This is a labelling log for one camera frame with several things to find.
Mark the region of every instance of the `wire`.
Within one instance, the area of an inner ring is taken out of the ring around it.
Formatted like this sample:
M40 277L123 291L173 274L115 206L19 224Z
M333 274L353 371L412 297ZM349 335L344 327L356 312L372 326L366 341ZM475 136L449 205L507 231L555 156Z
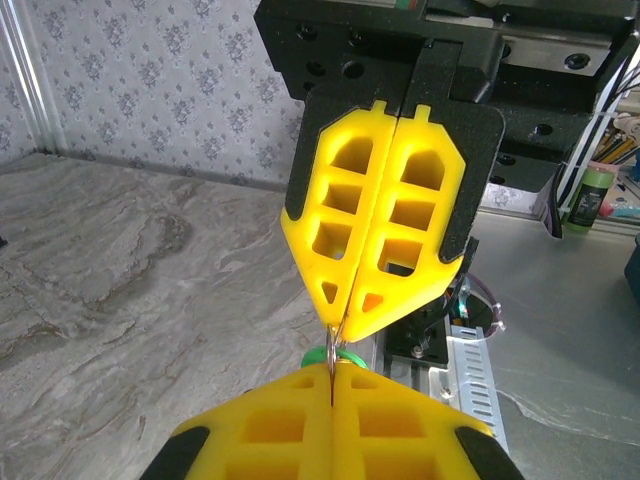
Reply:
M622 90L620 90L620 91L618 92L618 95L624 95L625 93L630 92L630 91L631 91L631 90L633 90L634 88L638 88L638 87L640 87L640 83L635 83L635 84L633 84L633 85L630 85L630 86L625 87L625 88L623 88Z
M488 302L488 307L491 308L493 312L493 321L491 322L491 326L485 333L484 338L490 338L496 334L498 331L503 331L506 327L504 322L502 321L502 305L500 302L496 300L496 297L493 296L489 287L487 287L478 277L473 275L472 273L467 273L467 278L471 281L472 287L476 287L476 291L480 291L482 295L484 295L484 299Z
M629 69L629 65L631 64L631 61L633 60L633 56L630 55L626 58L626 60L624 61L623 65L620 67L621 71L626 71L627 69ZM636 80L638 77L640 77L640 66L636 66L634 68L632 68L629 72L625 73L624 75L618 75L618 78L615 80L612 88L611 88L611 94L609 95L609 97L606 99L606 101L604 102L604 104L602 105L601 108L599 108L599 110L601 112L607 113L609 112L611 106L614 104L614 102L620 97L620 95L624 92L622 92L621 90L624 90L625 88L628 88L629 85L631 85L634 80ZM593 124L593 127L591 128L591 131L589 132L589 136L586 139L585 145L587 146L587 148L582 149L582 151L580 152L580 154L578 155L578 158L576 159L575 165L573 165L572 169L571 169L571 173L569 174L569 178L567 180L567 182L565 183L564 188L562 189L562 193L559 195L558 201L556 202L558 205L563 205L564 202L567 200L567 197L569 196L569 193L571 193L571 189L573 187L573 184L576 181L576 177L578 176L578 172L580 171L580 167L582 166L582 164L585 161L585 157L587 155L587 152L589 151L588 146L591 145L593 143L593 141L595 140L595 136L596 133L598 132L602 122L604 121L604 117L603 116L598 116L598 118L596 118L596 121Z
M553 175L551 181L551 188L549 189L549 198L547 199L547 209L549 212L547 231L553 238L562 238L562 219L560 218L560 212L558 211L558 186L560 185L560 179L566 169L566 164L563 162L560 164L556 173Z

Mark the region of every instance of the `bolt hole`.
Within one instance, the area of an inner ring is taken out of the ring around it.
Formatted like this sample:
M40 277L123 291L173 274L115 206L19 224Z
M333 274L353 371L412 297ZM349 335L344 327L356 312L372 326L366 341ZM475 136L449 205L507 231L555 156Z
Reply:
M509 55L511 55L511 45L509 45L508 43L505 43L504 50L502 50L502 58L505 59Z
M564 59L564 66L569 70L582 70L591 62L591 57L586 53L573 53Z
M350 79L360 78L364 73L364 65L360 62L349 62L342 67L342 75Z
M496 161L505 167L510 167L511 165L515 165L516 159L511 155L500 154Z
M533 133L535 133L536 135L540 135L541 137L551 135L552 132L553 127L551 125L547 125L546 123L536 125L536 127L533 129Z
M504 185L504 182L506 182L504 177L501 177L500 175L491 175L489 177L489 181L494 185Z
M314 77L321 77L327 70L322 66L321 63L318 62L309 62L307 63L307 72L309 72Z
M318 37L318 32L316 32L315 28L311 25L307 25L306 23L298 25L297 33L298 37L302 40L306 40L307 42L312 42Z

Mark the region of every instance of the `screw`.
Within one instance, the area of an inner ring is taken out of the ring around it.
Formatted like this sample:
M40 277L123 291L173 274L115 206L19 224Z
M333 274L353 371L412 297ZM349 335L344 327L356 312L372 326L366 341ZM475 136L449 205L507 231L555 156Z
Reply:
M411 350L411 355L414 358L422 358L424 351L422 350L422 347L420 345L416 345L415 347L413 347L413 350Z
M569 70L582 70L591 62L591 57L586 53L574 53L564 60L564 65Z
M316 39L318 36L318 32L311 26L306 23L298 25L298 37L302 40L306 40L307 42L311 42Z
M369 43L369 40L358 30L352 29L349 32L349 43L354 47L364 47Z

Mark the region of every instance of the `green object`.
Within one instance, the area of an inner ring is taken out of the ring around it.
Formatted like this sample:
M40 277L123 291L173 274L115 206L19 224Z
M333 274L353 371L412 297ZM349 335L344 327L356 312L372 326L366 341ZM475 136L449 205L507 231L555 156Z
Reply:
M564 224L571 230L588 232L598 216L604 197L613 184L615 174L609 170L589 167L571 200Z
M367 362L365 362L358 355L350 352L346 348L338 348L336 350L336 354L338 355L338 358L348 360L349 362L361 368L366 368L367 370L369 369L369 367L367 367ZM302 357L302 362L300 363L300 368L308 367L309 365L315 365L316 363L325 363L326 361L327 348L314 347L304 354L304 357Z
M402 10L412 10L415 7L415 0L396 0L396 8Z

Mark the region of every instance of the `rectangular cutout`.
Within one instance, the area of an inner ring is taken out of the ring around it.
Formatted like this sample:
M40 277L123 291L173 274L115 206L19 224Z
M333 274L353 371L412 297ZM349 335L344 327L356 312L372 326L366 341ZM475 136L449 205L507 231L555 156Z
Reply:
M294 461L247 459L227 465L226 480L297 480L300 466Z
M493 417L491 412L487 412L486 410L479 410L477 408L473 409L473 413L477 413L478 415L482 415L483 417Z
M305 420L304 410L263 408L252 413L247 419L242 441L246 443L302 442Z
M340 148L331 165L365 175L369 168L372 151L373 140L371 138L352 138Z
M341 259L347 250L351 227L338 223L321 223L313 242L313 251L325 257Z
M428 150L416 152L408 158L401 181L418 187L440 190L443 178L442 160L436 152Z
M393 206L390 221L405 227L427 231L435 205L429 202L398 200Z
M369 403L358 408L361 437L424 437L417 413L393 403Z
M403 267L395 263L387 263L387 273L393 273L399 277L408 277L413 273L413 268Z
M358 211L361 194L362 187L353 185L329 185L327 196L324 198L322 204L355 215Z
M410 240L397 240L387 238L384 241L380 258L378 259L378 269L382 272L388 271L388 266L399 265L406 269L416 269L418 265L418 259L420 258L420 251L422 250L422 244L412 242ZM396 273L397 270L393 268L389 273L392 275L406 276L402 273Z
M367 452L364 455L366 480L440 480L442 475L437 464L426 455L393 455L387 452Z
M482 400L471 400L471 403L474 405L480 405L481 407L491 408L491 404L489 402L483 402Z

